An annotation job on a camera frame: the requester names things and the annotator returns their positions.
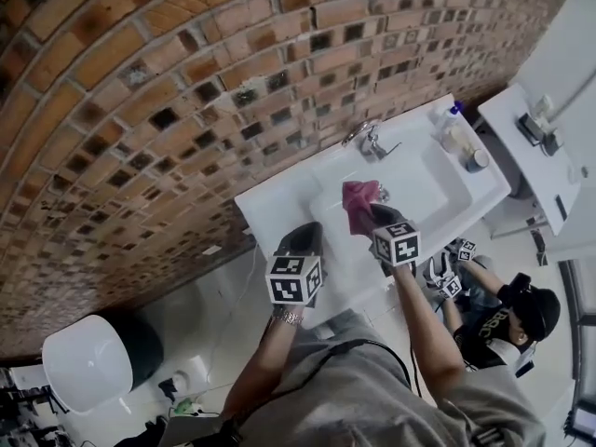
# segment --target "black shirt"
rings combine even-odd
[[[509,285],[504,285],[496,297],[501,301],[500,306],[487,308],[474,325],[464,325],[454,333],[455,342],[470,370],[476,371],[505,364],[486,344],[495,338],[510,343],[511,288]],[[520,352],[524,352],[528,348],[526,345],[516,347]]]

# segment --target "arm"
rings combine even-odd
[[[287,306],[287,309],[298,316],[302,316],[304,311],[303,306]],[[256,405],[278,386],[296,329],[296,326],[272,319],[263,340],[227,395],[223,418],[230,418]]]
[[[439,321],[407,266],[393,269],[413,352],[428,391],[442,398],[466,371],[455,340]]]
[[[445,300],[441,306],[443,310],[443,316],[445,316],[445,324],[447,325],[447,329],[453,334],[459,328],[464,325],[464,321],[462,320],[462,316],[455,306],[455,302],[453,298],[448,298]]]
[[[461,262],[461,264],[470,274],[474,276],[476,280],[480,282],[482,287],[493,296],[496,296],[503,285],[505,285],[505,283],[503,283],[503,281],[501,281],[497,275],[489,272],[486,268],[474,261]]]

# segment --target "pink cloth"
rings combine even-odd
[[[342,205],[347,212],[347,220],[350,224],[350,235],[364,235],[368,237],[369,230],[360,221],[359,213],[365,211],[371,218],[371,202],[379,198],[379,181],[368,181],[367,183],[347,182],[342,187]]]

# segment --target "brick wall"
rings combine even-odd
[[[562,4],[0,1],[3,358],[241,253],[234,196],[351,124],[498,88]]]

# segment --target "marker cube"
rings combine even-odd
[[[445,283],[442,283],[438,288],[440,296],[447,300],[453,298],[462,290],[462,284],[459,281],[459,277],[455,276],[450,280],[445,281]]]
[[[308,305],[323,285],[320,257],[274,256],[265,272],[271,303]]]
[[[412,221],[375,229],[372,243],[374,254],[391,266],[414,262],[420,255],[420,232]]]
[[[457,260],[459,261],[468,261],[474,258],[474,253],[476,253],[476,244],[470,242],[469,240],[464,240],[461,247],[457,251]]]

